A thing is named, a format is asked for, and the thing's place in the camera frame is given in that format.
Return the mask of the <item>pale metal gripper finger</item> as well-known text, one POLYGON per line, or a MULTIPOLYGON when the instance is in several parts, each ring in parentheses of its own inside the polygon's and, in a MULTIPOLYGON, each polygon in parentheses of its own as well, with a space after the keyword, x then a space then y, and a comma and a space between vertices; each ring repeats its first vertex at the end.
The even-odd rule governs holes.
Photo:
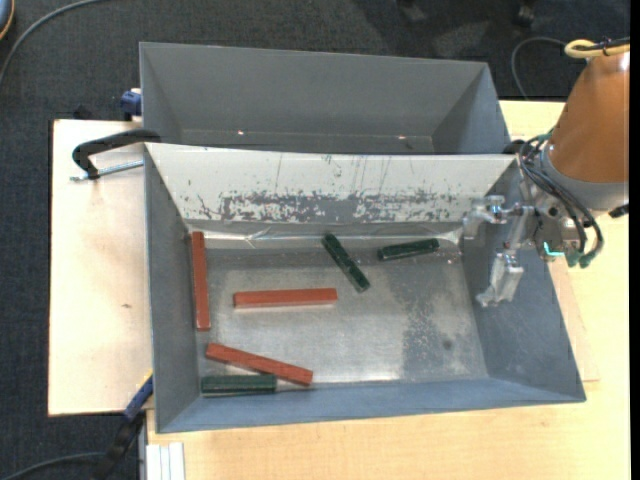
POLYGON ((489 226, 507 223, 507 213, 504 208, 505 197, 502 195, 488 195, 474 199, 471 208, 465 213, 462 237, 464 240, 476 240, 484 236, 489 226))
POLYGON ((476 296, 477 302, 484 308, 512 302, 523 274, 524 268, 515 249, 497 253, 491 264, 489 284, 476 296))

